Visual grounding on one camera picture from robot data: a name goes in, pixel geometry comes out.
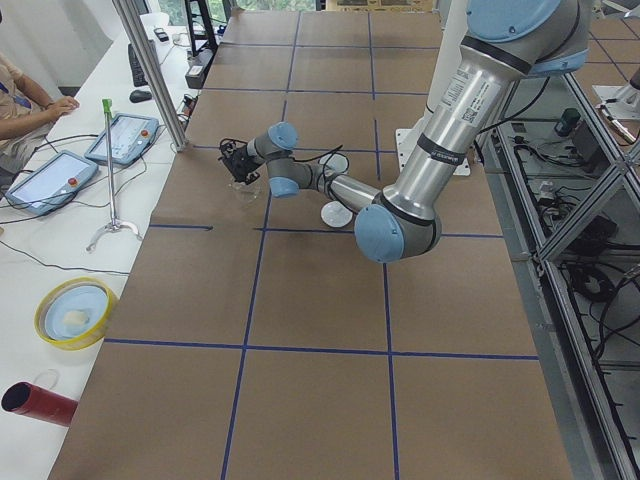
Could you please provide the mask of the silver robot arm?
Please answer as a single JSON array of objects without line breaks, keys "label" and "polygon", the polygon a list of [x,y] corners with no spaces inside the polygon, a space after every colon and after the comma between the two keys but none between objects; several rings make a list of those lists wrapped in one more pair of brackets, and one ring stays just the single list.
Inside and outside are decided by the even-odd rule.
[{"label": "silver robot arm", "polygon": [[356,243],[378,263],[422,255],[441,236],[435,204],[509,86],[526,77],[578,70],[588,53],[590,1],[465,1],[461,61],[426,120],[397,180],[381,190],[333,169],[329,158],[297,161],[287,122],[247,142],[221,141],[220,160],[237,183],[267,170],[271,194],[313,189],[356,215]]}]

